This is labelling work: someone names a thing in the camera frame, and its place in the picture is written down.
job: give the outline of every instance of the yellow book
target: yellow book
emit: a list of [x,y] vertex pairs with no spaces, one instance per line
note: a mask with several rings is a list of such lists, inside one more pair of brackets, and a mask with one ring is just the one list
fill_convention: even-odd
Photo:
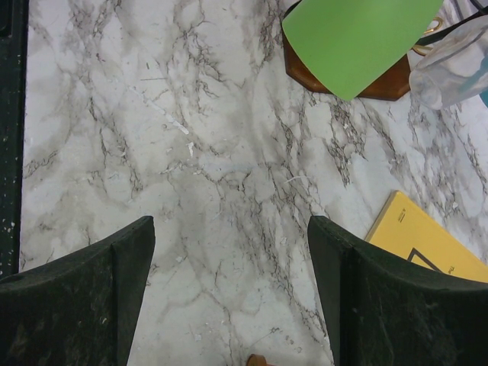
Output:
[[388,198],[365,240],[434,271],[488,283],[488,267],[400,191]]

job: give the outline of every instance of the clear plastic bag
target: clear plastic bag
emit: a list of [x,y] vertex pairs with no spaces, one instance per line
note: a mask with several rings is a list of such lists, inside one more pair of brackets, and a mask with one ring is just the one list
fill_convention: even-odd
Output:
[[488,89],[488,15],[453,30],[410,74],[412,94],[441,109]]

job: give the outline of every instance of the marble pattern tile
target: marble pattern tile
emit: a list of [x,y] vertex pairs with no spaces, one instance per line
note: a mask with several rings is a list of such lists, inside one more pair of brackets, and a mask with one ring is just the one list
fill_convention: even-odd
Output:
[[405,191],[487,260],[488,113],[344,102],[284,73],[282,0],[30,0],[21,268],[142,215],[130,364],[331,364],[307,222]]

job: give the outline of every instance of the brown wooden object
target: brown wooden object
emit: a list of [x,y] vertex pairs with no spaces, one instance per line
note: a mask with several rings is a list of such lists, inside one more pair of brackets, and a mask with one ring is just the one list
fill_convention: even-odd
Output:
[[271,366],[266,363],[266,358],[261,355],[250,355],[246,366]]

